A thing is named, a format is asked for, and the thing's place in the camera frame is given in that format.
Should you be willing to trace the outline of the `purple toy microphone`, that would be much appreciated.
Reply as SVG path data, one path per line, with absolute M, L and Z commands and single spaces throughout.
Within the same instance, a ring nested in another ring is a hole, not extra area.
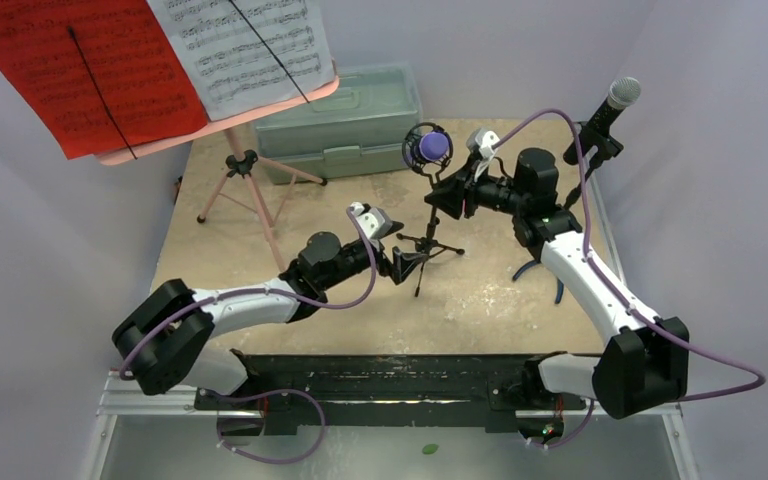
M 450 150 L 450 137 L 440 131 L 432 131 L 421 136 L 417 151 L 426 162 L 439 162 L 447 158 Z

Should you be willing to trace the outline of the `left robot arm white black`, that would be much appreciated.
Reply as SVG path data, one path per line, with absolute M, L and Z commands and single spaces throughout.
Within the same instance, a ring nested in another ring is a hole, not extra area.
M 157 287 L 113 332 L 123 358 L 121 379 L 134 381 L 146 395 L 186 385 L 219 393 L 232 408 L 257 399 L 258 382 L 239 354 L 208 348 L 208 342 L 238 330 L 287 324 L 319 310 L 337 309 L 329 289 L 363 272 L 399 285 L 427 259 L 423 253 L 385 251 L 379 234 L 361 234 L 342 243 L 317 232 L 277 277 L 252 286 L 219 290 L 188 287 L 171 279 Z

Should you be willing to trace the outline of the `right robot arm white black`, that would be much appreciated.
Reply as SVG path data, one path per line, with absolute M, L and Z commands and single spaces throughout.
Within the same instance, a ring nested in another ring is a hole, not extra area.
M 582 307 L 604 343 L 601 355 L 552 353 L 526 363 L 524 399 L 544 407 L 559 394 L 597 401 L 614 419 L 679 400 L 686 394 L 689 330 L 663 319 L 630 291 L 591 249 L 575 216 L 557 202 L 552 153 L 520 152 L 511 178 L 478 173 L 476 155 L 433 184 L 427 204 L 453 219 L 480 208 L 510 215 L 515 237 Z

